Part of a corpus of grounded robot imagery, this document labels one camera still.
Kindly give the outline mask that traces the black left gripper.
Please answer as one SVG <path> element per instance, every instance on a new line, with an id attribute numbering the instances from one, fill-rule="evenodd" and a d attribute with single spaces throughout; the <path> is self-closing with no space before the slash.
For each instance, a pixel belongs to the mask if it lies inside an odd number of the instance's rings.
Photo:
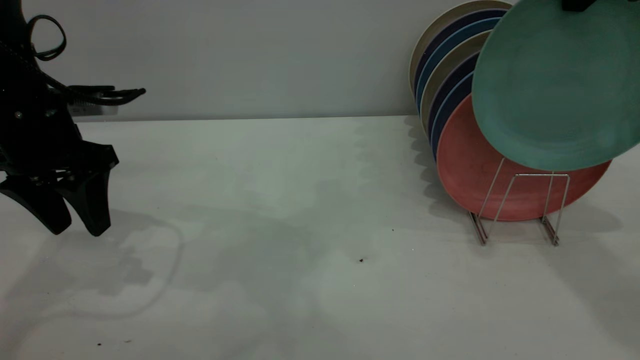
<path id="1" fill-rule="evenodd" d="M 112 145 L 84 140 L 67 113 L 1 114 L 1 171 L 6 178 L 0 192 L 54 235 L 73 222 L 64 199 L 90 235 L 98 237 L 111 226 L 109 179 L 119 162 Z"/>

